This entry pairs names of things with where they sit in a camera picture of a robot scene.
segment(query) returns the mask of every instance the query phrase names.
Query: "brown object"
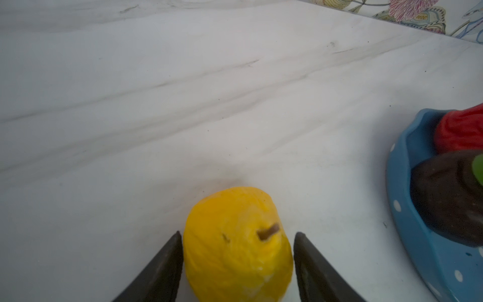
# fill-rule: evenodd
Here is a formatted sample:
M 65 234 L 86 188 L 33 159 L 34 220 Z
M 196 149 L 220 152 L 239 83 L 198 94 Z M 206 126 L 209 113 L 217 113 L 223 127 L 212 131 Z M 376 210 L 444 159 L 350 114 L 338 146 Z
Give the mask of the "brown object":
M 278 223 L 274 223 L 270 228 L 268 228 L 266 230 L 259 230 L 256 233 L 257 233 L 258 237 L 260 238 L 260 240 L 264 241 L 264 240 L 269 239 L 270 236 L 272 236 L 273 234 L 275 234 L 278 231 L 280 231 L 280 226 L 278 225 Z
M 412 170 L 411 198 L 423 221 L 440 235 L 469 246 L 483 245 L 483 186 L 471 163 L 483 150 L 460 150 L 430 158 Z

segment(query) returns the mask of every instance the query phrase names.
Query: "floral backsplash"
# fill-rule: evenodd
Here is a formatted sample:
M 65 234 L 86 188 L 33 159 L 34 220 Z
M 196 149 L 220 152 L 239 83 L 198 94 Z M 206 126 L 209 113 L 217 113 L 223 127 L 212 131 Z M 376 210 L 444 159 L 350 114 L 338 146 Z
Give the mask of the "floral backsplash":
M 483 0 L 302 0 L 483 44 Z

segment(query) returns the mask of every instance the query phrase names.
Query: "blue ceramic bowl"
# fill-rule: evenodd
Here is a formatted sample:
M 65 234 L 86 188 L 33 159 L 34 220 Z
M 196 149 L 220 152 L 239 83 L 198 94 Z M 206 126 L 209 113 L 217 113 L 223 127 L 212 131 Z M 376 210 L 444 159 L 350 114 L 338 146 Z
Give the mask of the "blue ceramic bowl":
M 411 169 L 436 155 L 433 134 L 448 111 L 423 109 L 391 147 L 386 186 L 399 236 L 418 273 L 440 302 L 483 302 L 483 247 L 430 230 L 410 195 Z

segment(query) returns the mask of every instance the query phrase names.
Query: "red pepper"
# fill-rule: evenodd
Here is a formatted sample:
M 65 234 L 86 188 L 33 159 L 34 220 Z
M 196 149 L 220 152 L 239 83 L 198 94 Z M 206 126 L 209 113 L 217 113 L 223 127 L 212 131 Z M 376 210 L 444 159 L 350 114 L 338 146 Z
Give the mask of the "red pepper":
M 436 127 L 434 144 L 439 154 L 483 149 L 483 103 L 445 114 Z

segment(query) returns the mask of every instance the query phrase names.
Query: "marble surface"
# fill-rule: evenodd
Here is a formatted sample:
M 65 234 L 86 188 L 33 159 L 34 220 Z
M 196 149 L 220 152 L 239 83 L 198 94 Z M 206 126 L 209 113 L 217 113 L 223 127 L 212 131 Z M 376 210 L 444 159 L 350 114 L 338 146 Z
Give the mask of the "marble surface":
M 0 12 L 2 301 L 111 301 L 193 204 L 241 185 L 367 301 L 435 301 L 385 161 L 420 109 L 482 101 L 480 45 L 295 0 Z M 196 301 L 184 276 L 177 301 Z

